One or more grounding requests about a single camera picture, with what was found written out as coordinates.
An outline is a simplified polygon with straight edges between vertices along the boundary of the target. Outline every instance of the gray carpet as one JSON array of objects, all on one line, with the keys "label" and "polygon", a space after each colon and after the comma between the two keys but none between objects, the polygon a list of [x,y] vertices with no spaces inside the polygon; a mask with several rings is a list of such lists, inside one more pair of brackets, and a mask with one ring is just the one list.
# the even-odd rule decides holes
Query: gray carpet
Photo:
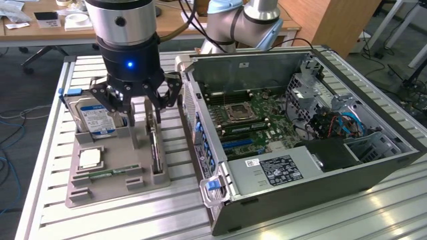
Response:
[{"label": "gray carpet", "polygon": [[[367,26],[367,31],[369,33],[375,31],[383,19],[384,16],[380,15],[371,20]],[[388,32],[393,26],[396,26],[396,24],[396,21],[389,24],[385,33],[381,35],[381,38],[372,49],[372,52],[381,45],[381,40],[387,37]],[[411,74],[413,70],[407,67],[407,64],[425,43],[427,36],[408,28],[392,48],[395,56],[385,54],[381,62],[384,64],[399,65],[407,71],[407,73]],[[160,46],[160,50],[163,52],[184,51],[192,50],[193,47],[200,46],[201,40],[172,41],[163,44]],[[90,45],[64,46],[62,48],[70,55],[86,56],[100,54],[92,49]],[[34,53],[38,49],[38,47],[29,47],[29,53]],[[52,99],[56,97],[54,89],[61,71],[62,56],[56,51],[52,51],[42,56],[30,65],[30,67],[34,69],[34,74],[30,76],[25,75],[20,68],[20,63],[28,56],[29,54],[20,53],[17,48],[13,47],[8,50],[6,55],[0,58],[0,112],[14,109],[24,110],[38,105],[50,104]],[[359,54],[352,54],[348,56],[347,61],[360,71],[361,74],[365,74],[371,70],[380,67],[377,63],[365,60]],[[427,70],[423,71],[420,80],[424,81],[425,76]],[[375,79],[375,81],[379,82],[384,88],[393,82],[393,78],[387,75],[387,70],[372,73],[369,77]],[[36,114],[41,115],[46,113],[46,111],[48,109],[40,110],[36,112]],[[20,124],[21,121],[22,120],[17,118],[8,122]],[[9,240],[14,237],[21,215],[18,208],[22,207],[25,201],[45,124],[45,118],[28,120],[25,122],[24,138],[17,144],[5,150],[8,159],[13,162],[20,178],[21,198],[18,203],[13,206],[13,208],[17,208],[17,211],[0,215],[0,240]],[[14,131],[14,129],[16,127],[0,124],[0,141]],[[4,177],[5,171],[2,170],[0,172],[0,180]],[[8,207],[9,203],[16,197],[16,194],[16,183],[13,176],[10,175],[5,184],[0,186],[0,209]]]}]

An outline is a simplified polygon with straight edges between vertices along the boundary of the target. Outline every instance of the hard drive label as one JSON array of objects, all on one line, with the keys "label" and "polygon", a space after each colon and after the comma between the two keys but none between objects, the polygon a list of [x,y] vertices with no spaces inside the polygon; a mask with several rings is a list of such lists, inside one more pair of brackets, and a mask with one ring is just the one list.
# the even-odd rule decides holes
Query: hard drive label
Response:
[{"label": "hard drive label", "polygon": [[113,118],[108,116],[103,105],[84,106],[80,111],[88,131],[93,135],[108,135],[116,130]]},{"label": "hard drive label", "polygon": [[263,160],[259,163],[272,186],[303,179],[301,172],[289,155]]}]

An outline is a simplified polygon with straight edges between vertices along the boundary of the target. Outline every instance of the wooden cabinet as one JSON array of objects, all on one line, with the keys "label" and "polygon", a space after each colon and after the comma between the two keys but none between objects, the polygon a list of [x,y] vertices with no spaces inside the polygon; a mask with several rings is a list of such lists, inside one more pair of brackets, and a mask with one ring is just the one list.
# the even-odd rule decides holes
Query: wooden cabinet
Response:
[{"label": "wooden cabinet", "polygon": [[[381,0],[279,0],[301,29],[297,38],[347,57]],[[304,46],[300,40],[293,46]]]}]

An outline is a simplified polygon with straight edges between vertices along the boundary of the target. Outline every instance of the blue cable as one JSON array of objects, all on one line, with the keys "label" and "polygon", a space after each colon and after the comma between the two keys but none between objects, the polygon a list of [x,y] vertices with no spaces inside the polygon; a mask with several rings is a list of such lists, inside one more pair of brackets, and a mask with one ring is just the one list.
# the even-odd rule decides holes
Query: blue cable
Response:
[{"label": "blue cable", "polygon": [[4,124],[4,125],[9,125],[9,126],[14,126],[14,127],[20,127],[21,128],[21,134],[18,136],[18,138],[9,144],[6,145],[5,147],[0,148],[1,150],[9,148],[13,144],[16,144],[18,142],[18,140],[22,139],[24,135],[25,135],[25,127],[20,124],[12,124],[12,123],[6,123],[4,121],[0,121],[0,124]]},{"label": "blue cable", "polygon": [[16,185],[17,185],[17,196],[14,198],[14,201],[9,204],[9,206],[0,212],[0,216],[1,216],[1,214],[8,209],[10,209],[14,206],[14,204],[18,202],[18,200],[21,199],[21,184],[20,184],[18,175],[16,174],[14,167],[13,167],[12,163],[4,157],[0,157],[0,160],[5,161],[5,163],[8,164],[9,168],[12,169],[14,180],[16,180]]}]

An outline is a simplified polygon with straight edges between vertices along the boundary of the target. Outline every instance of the circuit board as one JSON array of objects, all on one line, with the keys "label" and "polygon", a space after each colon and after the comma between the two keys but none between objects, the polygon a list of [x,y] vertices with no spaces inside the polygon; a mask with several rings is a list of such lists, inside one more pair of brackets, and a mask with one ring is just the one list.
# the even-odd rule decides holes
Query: circuit board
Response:
[{"label": "circuit board", "polygon": [[208,105],[228,160],[291,149],[301,141],[280,104],[280,94],[264,89],[251,92],[249,101]]}]

